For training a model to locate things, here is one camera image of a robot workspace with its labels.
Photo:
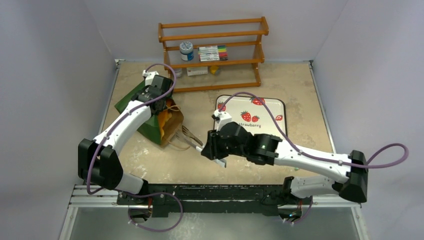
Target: strawberry print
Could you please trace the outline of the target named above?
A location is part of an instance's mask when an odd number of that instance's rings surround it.
[[[250,122],[252,119],[252,116],[248,111],[244,111],[241,113],[241,118],[246,122]]]
[[[223,105],[224,105],[224,102],[222,102],[222,101],[218,102],[218,109],[220,109]],[[225,109],[227,109],[226,106],[224,106],[221,111],[225,112]]]
[[[260,97],[260,99],[262,100],[263,103],[265,103],[265,99]],[[259,99],[257,99],[256,97],[251,97],[250,98],[251,103],[255,104],[255,105],[262,105],[262,102],[259,101]]]
[[[275,117],[276,121],[282,121],[283,120],[283,115],[278,115],[277,117]]]
[[[256,123],[259,120],[258,116],[253,116],[252,117],[252,122]]]

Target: white tray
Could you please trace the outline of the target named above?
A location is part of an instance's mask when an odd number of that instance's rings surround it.
[[[220,104],[228,99],[229,95],[221,95],[216,99],[215,108],[218,109]],[[277,118],[277,123],[282,131],[287,135],[286,122],[286,105],[283,101],[274,98],[263,98],[266,106],[271,110],[274,118]],[[232,117],[232,121],[240,124],[248,132],[252,134],[272,134],[282,138],[283,136],[277,130],[271,116],[260,102],[254,101],[252,97],[235,96],[225,105],[225,110]],[[242,113],[250,114],[250,121],[246,121],[242,117]]]

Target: marker set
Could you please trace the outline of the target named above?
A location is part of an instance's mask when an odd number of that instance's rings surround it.
[[[198,55],[201,62],[228,60],[225,45],[201,46],[198,48]]]

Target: marble-patterned surface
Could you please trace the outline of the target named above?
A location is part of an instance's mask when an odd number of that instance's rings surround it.
[[[141,73],[149,65],[150,63],[140,62],[122,63],[104,128],[119,116],[114,104],[143,80]],[[167,76],[162,66],[152,69]],[[211,114],[215,110],[217,97],[246,91],[260,97],[280,99],[286,104],[288,136],[295,144],[331,152],[330,139],[308,64],[263,63],[259,65],[259,73],[262,80],[260,87],[175,93],[173,98],[184,114],[183,124],[205,142],[207,131],[213,129]],[[246,81],[254,81],[251,65],[223,66],[218,76],[184,75],[178,78],[177,87]],[[184,143],[176,138],[173,142],[184,146]],[[288,176],[316,175],[302,169],[295,171],[293,167],[255,165],[238,156],[228,157],[227,168],[221,168],[192,148],[186,151],[171,145],[161,148],[138,132],[124,146],[119,159],[124,171],[142,177],[150,183],[282,184]]]

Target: small box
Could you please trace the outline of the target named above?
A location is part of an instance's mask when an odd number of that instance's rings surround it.
[[[208,74],[207,66],[187,67],[188,76],[202,75],[202,74]]]

